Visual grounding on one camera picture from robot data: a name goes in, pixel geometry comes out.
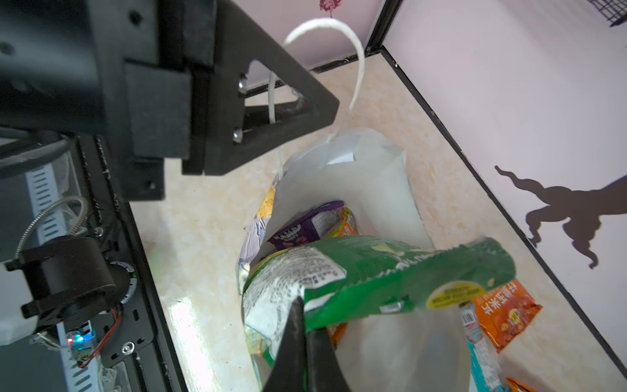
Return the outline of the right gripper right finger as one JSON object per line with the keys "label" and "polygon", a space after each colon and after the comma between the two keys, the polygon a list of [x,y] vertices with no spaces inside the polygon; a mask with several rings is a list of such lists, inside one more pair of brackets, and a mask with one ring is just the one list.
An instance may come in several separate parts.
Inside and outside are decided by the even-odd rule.
{"label": "right gripper right finger", "polygon": [[326,328],[306,335],[308,391],[350,392]]}

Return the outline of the patterned paper gift bag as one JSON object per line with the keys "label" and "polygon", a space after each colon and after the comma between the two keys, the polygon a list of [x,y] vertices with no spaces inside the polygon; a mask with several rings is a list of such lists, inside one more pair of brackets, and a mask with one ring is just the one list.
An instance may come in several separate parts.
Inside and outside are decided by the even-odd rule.
{"label": "patterned paper gift bag", "polygon": [[[308,210],[341,201],[361,235],[431,250],[411,193],[404,151],[369,128],[340,124],[323,140],[279,160],[238,260],[238,284],[274,251],[268,238]],[[331,328],[338,361],[354,391],[471,391],[470,354],[456,307],[410,311],[395,305]]]}

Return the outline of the orange white snack packet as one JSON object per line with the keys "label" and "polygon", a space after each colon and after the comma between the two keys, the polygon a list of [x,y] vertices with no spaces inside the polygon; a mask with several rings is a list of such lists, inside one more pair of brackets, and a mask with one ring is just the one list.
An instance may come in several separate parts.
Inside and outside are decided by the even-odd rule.
{"label": "orange white snack packet", "polygon": [[524,385],[522,382],[515,380],[514,378],[508,377],[507,382],[509,385],[510,392],[537,392],[531,387]]}

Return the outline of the purple Fox's candy bag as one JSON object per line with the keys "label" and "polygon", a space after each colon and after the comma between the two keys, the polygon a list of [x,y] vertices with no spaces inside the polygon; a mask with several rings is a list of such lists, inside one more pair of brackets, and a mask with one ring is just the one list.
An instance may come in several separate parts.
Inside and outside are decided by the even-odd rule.
{"label": "purple Fox's candy bag", "polygon": [[277,250],[313,243],[334,227],[342,217],[343,201],[333,201],[309,210],[301,217],[284,225],[269,238]]}

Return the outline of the green white snack bag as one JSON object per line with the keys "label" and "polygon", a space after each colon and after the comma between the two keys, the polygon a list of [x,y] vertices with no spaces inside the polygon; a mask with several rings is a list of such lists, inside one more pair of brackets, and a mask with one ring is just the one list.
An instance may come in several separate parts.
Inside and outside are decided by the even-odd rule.
{"label": "green white snack bag", "polygon": [[493,238],[423,250],[370,236],[326,238],[269,255],[243,288],[248,351],[274,365],[292,302],[305,330],[371,315],[459,305],[514,280],[513,258]]}

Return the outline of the teal snack packet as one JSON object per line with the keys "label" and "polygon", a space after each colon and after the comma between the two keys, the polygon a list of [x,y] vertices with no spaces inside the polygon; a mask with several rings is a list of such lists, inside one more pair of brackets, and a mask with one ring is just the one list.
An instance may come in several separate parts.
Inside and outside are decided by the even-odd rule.
{"label": "teal snack packet", "polygon": [[470,391],[510,391],[501,380],[496,349],[483,332],[472,302],[460,305],[460,317],[470,350]]}

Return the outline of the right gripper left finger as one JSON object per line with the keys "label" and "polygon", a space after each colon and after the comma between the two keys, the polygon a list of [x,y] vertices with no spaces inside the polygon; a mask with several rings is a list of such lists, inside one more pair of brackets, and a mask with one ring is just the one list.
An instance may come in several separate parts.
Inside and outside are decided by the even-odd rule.
{"label": "right gripper left finger", "polygon": [[304,302],[297,297],[289,309],[279,352],[262,391],[306,391],[306,359]]}

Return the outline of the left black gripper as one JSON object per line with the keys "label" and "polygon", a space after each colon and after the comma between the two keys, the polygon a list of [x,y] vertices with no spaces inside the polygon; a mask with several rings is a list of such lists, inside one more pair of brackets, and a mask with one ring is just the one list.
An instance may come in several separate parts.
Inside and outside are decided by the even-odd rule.
{"label": "left black gripper", "polygon": [[165,158],[188,158],[191,69],[211,67],[213,1],[4,1],[5,135],[97,135],[116,193],[165,196]]}

